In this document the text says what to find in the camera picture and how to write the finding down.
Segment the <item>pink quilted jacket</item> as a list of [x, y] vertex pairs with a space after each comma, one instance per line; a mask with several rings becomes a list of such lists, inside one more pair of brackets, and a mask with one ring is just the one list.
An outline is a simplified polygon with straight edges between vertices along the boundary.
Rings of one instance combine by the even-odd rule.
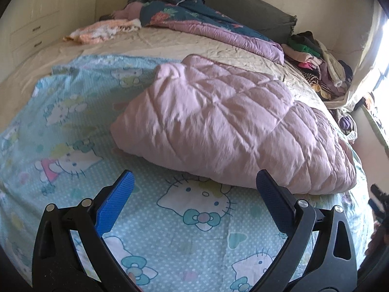
[[159, 65], [110, 130], [128, 154], [219, 183], [253, 188], [263, 169], [294, 194], [356, 183], [351, 148], [321, 110], [274, 76], [199, 55]]

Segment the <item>pile of mixed clothes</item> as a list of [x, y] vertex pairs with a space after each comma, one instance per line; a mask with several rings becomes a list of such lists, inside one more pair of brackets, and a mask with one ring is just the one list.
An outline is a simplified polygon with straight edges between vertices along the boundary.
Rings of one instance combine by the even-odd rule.
[[286, 60], [305, 78], [323, 101], [343, 97], [354, 77], [352, 68], [338, 60], [310, 31], [291, 35], [282, 49]]

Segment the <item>teal cartoon print blanket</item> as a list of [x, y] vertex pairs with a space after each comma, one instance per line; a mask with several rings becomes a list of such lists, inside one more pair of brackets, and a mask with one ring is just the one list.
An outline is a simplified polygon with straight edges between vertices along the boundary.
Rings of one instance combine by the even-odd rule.
[[1, 132], [1, 246], [30, 281], [44, 208], [78, 204], [125, 169], [135, 187], [104, 235], [145, 291], [247, 291], [282, 248], [259, 193], [128, 155], [109, 128], [161, 59], [87, 55], [50, 65]]

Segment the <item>bright window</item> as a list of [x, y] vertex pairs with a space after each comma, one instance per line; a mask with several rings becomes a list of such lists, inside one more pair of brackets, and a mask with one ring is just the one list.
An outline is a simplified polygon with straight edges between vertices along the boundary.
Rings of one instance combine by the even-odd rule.
[[375, 84], [365, 105], [372, 118], [373, 129], [388, 150], [388, 19], [382, 27], [382, 39], [373, 65]]

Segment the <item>peach white small cloth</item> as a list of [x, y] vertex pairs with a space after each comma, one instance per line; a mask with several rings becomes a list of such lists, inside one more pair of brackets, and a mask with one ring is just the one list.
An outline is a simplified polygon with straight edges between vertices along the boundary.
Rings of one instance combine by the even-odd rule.
[[82, 45], [100, 44], [115, 39], [117, 35], [134, 32], [141, 28], [141, 22], [138, 18], [134, 20], [103, 20], [87, 27], [78, 28], [64, 36], [63, 40]]

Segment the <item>beige bed sheet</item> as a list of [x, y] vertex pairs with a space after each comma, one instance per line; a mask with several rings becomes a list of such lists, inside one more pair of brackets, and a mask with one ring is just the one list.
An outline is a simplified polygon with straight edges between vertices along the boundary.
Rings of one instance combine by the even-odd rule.
[[15, 68], [1, 83], [1, 128], [29, 101], [35, 84], [54, 65], [68, 63], [81, 55], [124, 54], [182, 60], [198, 54], [213, 61], [248, 71], [271, 74], [284, 81], [294, 98], [328, 114], [324, 102], [303, 76], [289, 63], [278, 65], [261, 56], [202, 36], [166, 28], [142, 28], [115, 40], [96, 45], [55, 42], [44, 47]]

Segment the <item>cream wardrobe with drawers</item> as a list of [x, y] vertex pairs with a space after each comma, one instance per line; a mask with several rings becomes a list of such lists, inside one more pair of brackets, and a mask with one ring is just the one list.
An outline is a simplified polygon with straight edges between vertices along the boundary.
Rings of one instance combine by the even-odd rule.
[[11, 0], [1, 16], [1, 73], [95, 20], [96, 0]]

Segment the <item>dark grey headboard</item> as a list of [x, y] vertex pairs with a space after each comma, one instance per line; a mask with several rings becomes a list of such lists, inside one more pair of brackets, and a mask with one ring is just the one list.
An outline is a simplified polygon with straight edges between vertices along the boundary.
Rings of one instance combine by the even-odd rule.
[[289, 15], [262, 0], [204, 0], [204, 2], [206, 6], [279, 44], [286, 43], [297, 24], [296, 16]]

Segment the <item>purple and teal comforter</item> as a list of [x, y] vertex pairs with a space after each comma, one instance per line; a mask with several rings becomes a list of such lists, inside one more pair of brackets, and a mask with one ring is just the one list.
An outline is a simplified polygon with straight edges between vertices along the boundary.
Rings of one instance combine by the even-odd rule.
[[142, 27], [160, 27], [204, 36], [284, 64], [280, 44], [205, 5], [203, 0], [134, 0], [114, 11], [113, 19], [139, 19]]

